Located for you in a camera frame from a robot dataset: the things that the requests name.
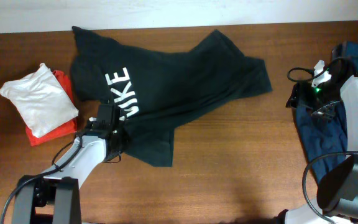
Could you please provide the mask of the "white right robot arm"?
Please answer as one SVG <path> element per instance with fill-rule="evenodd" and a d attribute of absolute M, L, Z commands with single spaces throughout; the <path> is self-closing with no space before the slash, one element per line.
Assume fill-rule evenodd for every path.
<path fill-rule="evenodd" d="M 286 103 L 292 109 L 315 198 L 284 210 L 274 223 L 358 223 L 358 43 L 333 48 L 310 77 L 294 80 Z"/>

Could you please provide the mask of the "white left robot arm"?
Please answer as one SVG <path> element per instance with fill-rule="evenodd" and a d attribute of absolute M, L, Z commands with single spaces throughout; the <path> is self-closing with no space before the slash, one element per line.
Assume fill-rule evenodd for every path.
<path fill-rule="evenodd" d="M 37 175 L 23 175 L 8 197 L 13 223 L 82 223 L 79 189 L 100 163 L 123 153 L 123 109 L 101 104 L 96 118 L 77 131 L 52 165 Z"/>

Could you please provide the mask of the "dark green t-shirt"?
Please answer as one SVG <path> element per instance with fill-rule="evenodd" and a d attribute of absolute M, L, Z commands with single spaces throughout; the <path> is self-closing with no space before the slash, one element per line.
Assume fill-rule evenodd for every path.
<path fill-rule="evenodd" d="M 236 99 L 272 91 L 265 62 L 212 31 L 188 52 L 120 44 L 73 27 L 70 76 L 77 97 L 114 107 L 108 159 L 124 152 L 155 167 L 173 163 L 177 127 Z"/>

